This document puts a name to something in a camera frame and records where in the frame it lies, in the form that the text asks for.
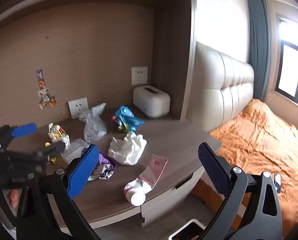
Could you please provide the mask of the person's left hand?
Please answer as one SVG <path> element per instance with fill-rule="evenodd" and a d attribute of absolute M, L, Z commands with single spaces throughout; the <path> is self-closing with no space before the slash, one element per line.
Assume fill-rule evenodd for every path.
<path fill-rule="evenodd" d="M 16 189 L 12 189 L 6 194 L 3 194 L 4 197 L 7 197 L 9 199 L 9 204 L 13 208 L 17 208 L 18 206 L 18 198 L 19 198 L 19 193 Z"/>

